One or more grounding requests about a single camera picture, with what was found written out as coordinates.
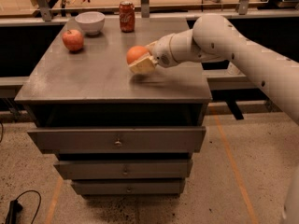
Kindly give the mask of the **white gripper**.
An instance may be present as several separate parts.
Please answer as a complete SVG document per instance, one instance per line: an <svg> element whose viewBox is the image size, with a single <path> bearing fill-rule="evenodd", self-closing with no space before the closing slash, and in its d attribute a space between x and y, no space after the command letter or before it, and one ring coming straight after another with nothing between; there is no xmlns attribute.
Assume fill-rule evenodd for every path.
<svg viewBox="0 0 299 224"><path fill-rule="evenodd" d="M155 70L156 65L159 64L161 67L168 68L176 65L171 49L170 42L173 34L166 35L157 41L151 42L145 46L149 54L152 56L138 59L129 65L129 69L134 74L147 74Z"/></svg>

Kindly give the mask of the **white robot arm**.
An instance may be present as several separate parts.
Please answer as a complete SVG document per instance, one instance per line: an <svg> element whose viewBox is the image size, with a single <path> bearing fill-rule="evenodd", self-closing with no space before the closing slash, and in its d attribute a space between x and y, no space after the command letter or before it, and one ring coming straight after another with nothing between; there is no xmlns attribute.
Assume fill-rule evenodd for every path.
<svg viewBox="0 0 299 224"><path fill-rule="evenodd" d="M249 40L222 15L203 15L192 29L165 35L144 50L127 61L135 74L146 74L158 65L228 60L299 124L299 64Z"/></svg>

